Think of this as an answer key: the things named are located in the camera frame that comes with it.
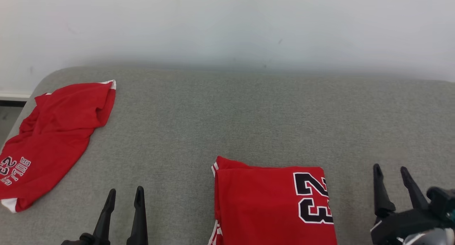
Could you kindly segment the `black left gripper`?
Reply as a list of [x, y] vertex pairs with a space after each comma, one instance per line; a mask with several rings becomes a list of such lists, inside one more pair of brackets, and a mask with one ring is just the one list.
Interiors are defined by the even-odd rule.
[[[115, 209], [116, 190], [109, 191], [93, 235], [82, 233], [78, 240], [64, 240], [60, 245], [110, 245], [109, 227]], [[144, 189], [138, 186], [134, 199], [135, 214], [127, 245], [149, 245]]]

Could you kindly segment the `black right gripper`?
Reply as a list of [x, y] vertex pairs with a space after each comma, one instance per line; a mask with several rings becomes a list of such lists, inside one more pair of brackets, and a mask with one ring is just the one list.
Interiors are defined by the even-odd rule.
[[455, 218], [450, 213], [436, 214], [428, 209], [428, 202], [405, 166], [400, 168], [403, 184], [408, 190], [413, 209], [395, 213], [384, 184], [379, 164], [373, 165], [374, 214], [376, 222], [370, 230], [374, 245], [399, 245], [409, 235], [436, 228], [455, 229]]

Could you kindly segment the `red basketball shorts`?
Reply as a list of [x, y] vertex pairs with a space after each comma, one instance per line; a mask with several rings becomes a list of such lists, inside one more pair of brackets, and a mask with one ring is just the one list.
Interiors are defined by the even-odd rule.
[[86, 151], [94, 130], [106, 125], [115, 80], [72, 84], [35, 98], [36, 106], [0, 153], [0, 204], [27, 210], [50, 192]]

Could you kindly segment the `red white basketball jersey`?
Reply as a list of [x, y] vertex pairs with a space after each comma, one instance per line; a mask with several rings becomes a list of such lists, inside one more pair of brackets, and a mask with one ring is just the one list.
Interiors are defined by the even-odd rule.
[[207, 245], [337, 245], [319, 166], [260, 167], [216, 158]]

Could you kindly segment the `white skirting board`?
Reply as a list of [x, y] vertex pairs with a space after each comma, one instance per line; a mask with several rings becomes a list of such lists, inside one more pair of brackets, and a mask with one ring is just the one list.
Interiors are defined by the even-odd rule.
[[0, 92], [0, 101], [28, 101], [31, 94]]

